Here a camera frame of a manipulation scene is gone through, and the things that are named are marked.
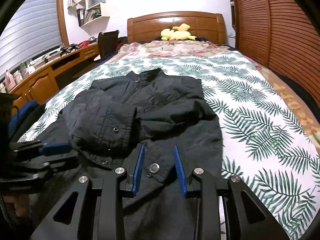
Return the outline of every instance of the red bowl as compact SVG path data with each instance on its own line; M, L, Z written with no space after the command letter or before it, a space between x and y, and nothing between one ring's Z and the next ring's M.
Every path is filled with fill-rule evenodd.
M89 43L90 43L90 41L83 41L83 42L78 44L78 47L81 48L81 49L85 48L85 47L87 47L89 45Z

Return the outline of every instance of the white wall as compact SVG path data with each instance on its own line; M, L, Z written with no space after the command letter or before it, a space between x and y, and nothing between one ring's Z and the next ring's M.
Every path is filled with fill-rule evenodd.
M227 34L235 34L231 25L230 0L106 0L111 8L108 18L97 20L91 25L79 27L76 8L67 9L68 0L63 0L64 15L69 43L80 43L99 32L119 30L119 37L127 36L127 19L151 13L168 11L203 11L221 13L224 17ZM234 39L229 39L234 46Z

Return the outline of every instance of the jacket sleeve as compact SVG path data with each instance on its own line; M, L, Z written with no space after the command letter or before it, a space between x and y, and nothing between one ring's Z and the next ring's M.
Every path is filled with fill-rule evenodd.
M159 139L168 132L180 134L199 120L213 120L216 114L203 99L181 99L137 117L139 140Z
M127 157L136 108L115 103L103 94L88 102L70 128L72 147L99 165L106 157Z

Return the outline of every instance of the yellow plush toy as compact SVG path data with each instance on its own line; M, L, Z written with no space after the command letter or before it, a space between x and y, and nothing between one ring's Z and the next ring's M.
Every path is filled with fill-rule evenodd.
M163 31L161 31L161 39L163 41L174 41L174 40L196 40L196 36L192 36L190 32L188 32L187 30L189 30L190 26L183 23L180 26L175 26L172 27L172 30L170 29L164 29Z

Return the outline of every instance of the bed sheet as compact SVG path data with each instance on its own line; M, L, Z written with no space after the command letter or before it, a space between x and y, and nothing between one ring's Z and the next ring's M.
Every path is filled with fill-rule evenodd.
M35 139L94 80L155 68L202 80L204 98L222 130L222 176L241 177L290 238L298 239L320 209L320 158L284 100L256 64L237 51L198 41L126 45L52 98L20 141ZM220 219L223 234L223 213Z

